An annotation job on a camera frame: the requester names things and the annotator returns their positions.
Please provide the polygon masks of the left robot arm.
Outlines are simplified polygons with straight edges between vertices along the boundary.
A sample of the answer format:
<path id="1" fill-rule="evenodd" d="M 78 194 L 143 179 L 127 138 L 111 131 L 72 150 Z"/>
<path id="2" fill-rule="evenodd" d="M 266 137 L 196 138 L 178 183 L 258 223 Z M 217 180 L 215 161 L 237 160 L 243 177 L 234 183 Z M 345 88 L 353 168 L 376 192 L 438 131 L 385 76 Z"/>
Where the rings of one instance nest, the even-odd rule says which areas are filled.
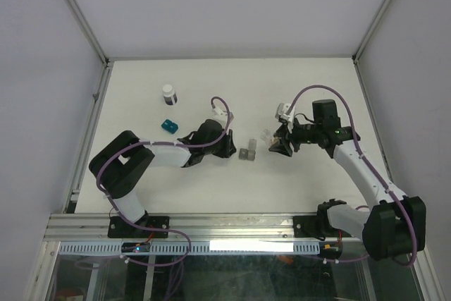
<path id="1" fill-rule="evenodd" d="M 233 131 L 212 119 L 175 142 L 145 141 L 130 130 L 123 131 L 88 166 L 98 189 L 118 214 L 110 218 L 108 237 L 168 237 L 170 217 L 150 215 L 135 192 L 148 168 L 189 168 L 208 155 L 228 159 L 234 153 Z"/>

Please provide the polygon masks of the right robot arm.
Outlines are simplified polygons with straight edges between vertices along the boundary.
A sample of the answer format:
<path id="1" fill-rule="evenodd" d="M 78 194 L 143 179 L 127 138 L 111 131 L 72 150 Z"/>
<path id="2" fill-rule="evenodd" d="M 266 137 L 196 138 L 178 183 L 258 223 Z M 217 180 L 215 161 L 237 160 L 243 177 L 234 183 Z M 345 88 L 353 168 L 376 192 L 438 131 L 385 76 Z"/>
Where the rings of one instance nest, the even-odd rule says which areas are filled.
<path id="1" fill-rule="evenodd" d="M 270 151 L 285 156 L 301 145 L 318 145 L 340 165 L 362 194 L 368 212 L 348 203 L 330 199 L 317 207 L 312 221 L 303 223 L 304 232 L 319 240 L 343 231 L 360 239 L 370 258 L 379 261 L 424 250 L 426 245 L 426 205 L 420 197 L 408 197 L 392 181 L 382 176 L 360 146 L 360 137 L 343 126 L 332 99 L 312 104 L 314 118 L 301 124 L 290 104 L 276 111 L 280 127 Z"/>

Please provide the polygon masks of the clear bottle with orange pills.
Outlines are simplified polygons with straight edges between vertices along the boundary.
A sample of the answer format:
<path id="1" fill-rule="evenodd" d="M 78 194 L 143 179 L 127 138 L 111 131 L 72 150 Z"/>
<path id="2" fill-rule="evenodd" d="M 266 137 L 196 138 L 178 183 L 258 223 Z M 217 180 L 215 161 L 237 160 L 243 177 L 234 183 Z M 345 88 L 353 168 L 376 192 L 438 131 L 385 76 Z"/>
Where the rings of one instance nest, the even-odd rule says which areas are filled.
<path id="1" fill-rule="evenodd" d="M 260 139 L 268 146 L 272 146 L 278 142 L 278 137 L 268 129 L 264 129 L 260 134 Z"/>

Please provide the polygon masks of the grey pill box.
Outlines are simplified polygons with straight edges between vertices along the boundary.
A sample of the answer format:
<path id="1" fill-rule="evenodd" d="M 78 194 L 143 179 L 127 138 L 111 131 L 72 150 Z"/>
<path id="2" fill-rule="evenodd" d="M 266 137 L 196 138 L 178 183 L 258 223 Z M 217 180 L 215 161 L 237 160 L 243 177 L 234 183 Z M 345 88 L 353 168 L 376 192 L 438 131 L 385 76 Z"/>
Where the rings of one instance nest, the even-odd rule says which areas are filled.
<path id="1" fill-rule="evenodd" d="M 257 140 L 250 139 L 247 148 L 240 148 L 238 153 L 238 159 L 254 161 L 256 159 Z"/>

